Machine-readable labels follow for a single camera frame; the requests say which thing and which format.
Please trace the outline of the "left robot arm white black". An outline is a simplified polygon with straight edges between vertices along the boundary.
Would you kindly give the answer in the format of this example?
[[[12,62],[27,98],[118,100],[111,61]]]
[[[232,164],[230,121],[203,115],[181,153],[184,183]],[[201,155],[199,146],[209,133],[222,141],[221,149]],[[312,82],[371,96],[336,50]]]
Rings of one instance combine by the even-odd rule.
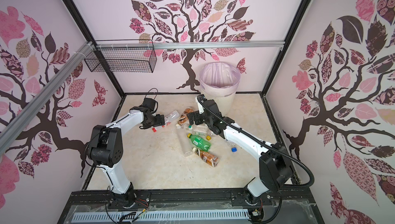
[[[125,195],[132,190],[132,183],[125,175],[121,164],[122,137],[136,126],[140,129],[150,129],[164,124],[164,115],[156,114],[148,107],[138,106],[112,123],[93,128],[86,149],[87,157],[104,172],[114,194]]]

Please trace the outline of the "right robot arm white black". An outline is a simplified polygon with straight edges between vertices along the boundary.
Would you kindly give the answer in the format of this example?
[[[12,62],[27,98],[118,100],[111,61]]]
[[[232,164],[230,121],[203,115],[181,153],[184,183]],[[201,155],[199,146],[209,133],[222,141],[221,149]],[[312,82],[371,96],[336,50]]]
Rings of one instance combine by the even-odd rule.
[[[215,135],[235,143],[259,164],[259,176],[244,187],[244,197],[255,201],[267,192],[278,192],[293,176],[292,162],[281,144],[272,144],[242,129],[234,120],[223,117],[214,100],[204,95],[195,98],[198,110],[188,114],[190,124],[205,124]]]

